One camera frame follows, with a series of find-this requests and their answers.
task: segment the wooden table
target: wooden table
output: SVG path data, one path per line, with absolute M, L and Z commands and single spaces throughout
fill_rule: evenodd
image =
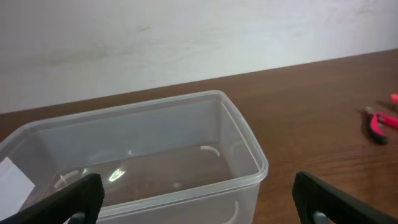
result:
M 398 93 L 398 50 L 0 114 L 0 140 L 38 119 L 204 90 L 231 98 L 268 158 L 253 223 L 299 223 L 291 190 L 300 170 L 398 218 L 398 131 L 385 127 L 390 144 L 375 145 L 358 111 L 398 116 L 383 103 Z

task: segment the container bottom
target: container bottom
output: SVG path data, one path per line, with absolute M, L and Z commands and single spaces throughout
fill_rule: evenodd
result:
M 103 207 L 222 182 L 234 178 L 223 152 L 201 144 L 62 171 L 44 197 L 90 173 L 101 175 Z

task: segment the black and red tool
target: black and red tool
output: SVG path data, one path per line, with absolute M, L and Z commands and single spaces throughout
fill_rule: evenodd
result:
M 386 134 L 381 131 L 379 122 L 384 123 L 387 126 L 398 129 L 398 119 L 392 116 L 385 115 L 384 113 L 376 113 L 371 107 L 366 107 L 366 124 L 369 131 L 369 135 L 378 144 L 388 144 L 389 140 Z

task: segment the transparent storage box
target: transparent storage box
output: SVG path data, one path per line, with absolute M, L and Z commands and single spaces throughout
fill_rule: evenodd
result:
M 35 121 L 0 143 L 5 159 L 34 184 L 20 210 L 100 174 L 97 223 L 251 223 L 268 171 L 248 124 L 221 91 Z

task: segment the clear plastic bin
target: clear plastic bin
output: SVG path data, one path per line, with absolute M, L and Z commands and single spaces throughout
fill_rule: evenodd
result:
M 101 174 L 98 223 L 251 223 L 268 162 L 221 91 L 26 124 L 0 143 L 34 184 L 21 210 Z

